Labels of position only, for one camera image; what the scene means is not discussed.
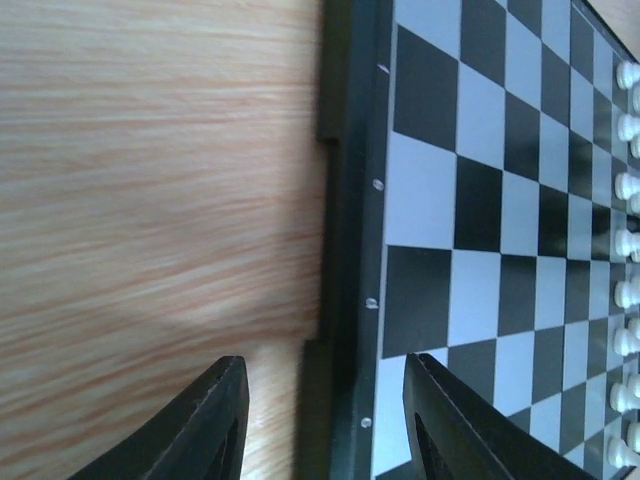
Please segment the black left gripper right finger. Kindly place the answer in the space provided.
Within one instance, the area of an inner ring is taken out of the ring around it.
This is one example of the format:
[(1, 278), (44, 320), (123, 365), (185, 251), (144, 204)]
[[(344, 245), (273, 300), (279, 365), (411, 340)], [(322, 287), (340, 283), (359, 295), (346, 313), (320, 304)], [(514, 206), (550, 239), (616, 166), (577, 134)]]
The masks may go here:
[(406, 359), (403, 403), (420, 479), (597, 479), (588, 364), (561, 352), (449, 352)]

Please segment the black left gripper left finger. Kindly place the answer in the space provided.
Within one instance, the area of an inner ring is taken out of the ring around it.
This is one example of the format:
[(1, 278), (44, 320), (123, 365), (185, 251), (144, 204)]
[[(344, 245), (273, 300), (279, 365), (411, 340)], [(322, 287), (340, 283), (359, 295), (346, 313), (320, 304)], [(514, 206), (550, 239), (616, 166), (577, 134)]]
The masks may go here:
[(73, 479), (238, 479), (249, 409), (245, 359), (224, 356)]

